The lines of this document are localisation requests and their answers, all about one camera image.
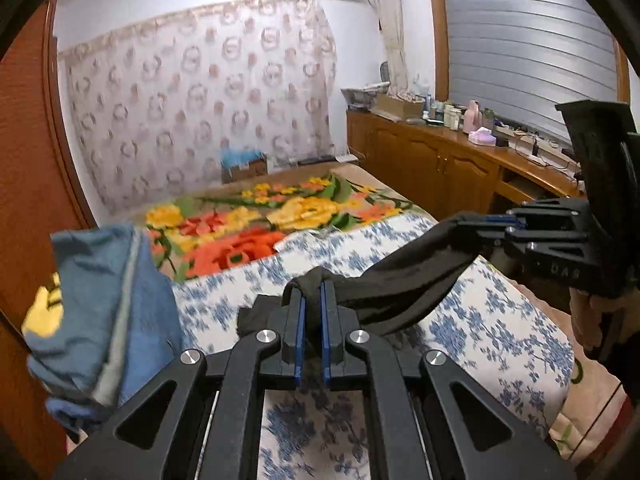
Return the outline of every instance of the pink bottle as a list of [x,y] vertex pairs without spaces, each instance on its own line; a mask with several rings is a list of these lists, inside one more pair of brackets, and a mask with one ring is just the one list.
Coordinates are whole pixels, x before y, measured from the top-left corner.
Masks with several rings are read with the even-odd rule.
[[465,112],[465,121],[462,126],[462,131],[466,134],[476,131],[482,126],[482,112],[478,101],[469,101],[469,106]]

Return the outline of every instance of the human hand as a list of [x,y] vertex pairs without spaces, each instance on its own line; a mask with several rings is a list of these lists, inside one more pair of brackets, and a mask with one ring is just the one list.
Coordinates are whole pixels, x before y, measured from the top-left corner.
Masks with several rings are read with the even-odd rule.
[[619,343],[625,343],[633,334],[640,332],[640,291],[637,288],[616,300],[588,296],[574,288],[570,288],[569,292],[574,336],[585,350],[597,348],[602,344],[602,314],[624,309],[625,319],[618,338]]

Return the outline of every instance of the window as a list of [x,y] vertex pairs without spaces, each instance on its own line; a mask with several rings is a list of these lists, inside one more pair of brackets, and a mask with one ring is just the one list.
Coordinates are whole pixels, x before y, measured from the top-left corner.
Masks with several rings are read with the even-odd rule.
[[558,103],[617,101],[614,40],[585,0],[445,0],[449,98],[568,140]]

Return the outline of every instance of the metal screw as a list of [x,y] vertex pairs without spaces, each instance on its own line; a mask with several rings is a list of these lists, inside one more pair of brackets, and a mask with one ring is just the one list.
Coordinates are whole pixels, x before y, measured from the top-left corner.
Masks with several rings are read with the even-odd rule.
[[200,360],[200,352],[197,350],[185,350],[180,354],[180,361],[186,365],[194,365]]
[[349,339],[358,344],[366,343],[369,340],[369,333],[364,330],[354,330],[349,334]]
[[276,339],[276,333],[273,330],[260,330],[255,338],[261,343],[270,343]]
[[432,366],[441,366],[447,361],[447,355],[441,350],[429,350],[425,359]]

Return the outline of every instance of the sleeve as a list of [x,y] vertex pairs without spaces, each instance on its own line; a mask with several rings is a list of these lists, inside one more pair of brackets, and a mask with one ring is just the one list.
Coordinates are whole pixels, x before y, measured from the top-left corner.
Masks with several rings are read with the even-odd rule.
[[603,364],[620,380],[636,407],[640,401],[640,333],[631,336],[624,344],[615,345]]

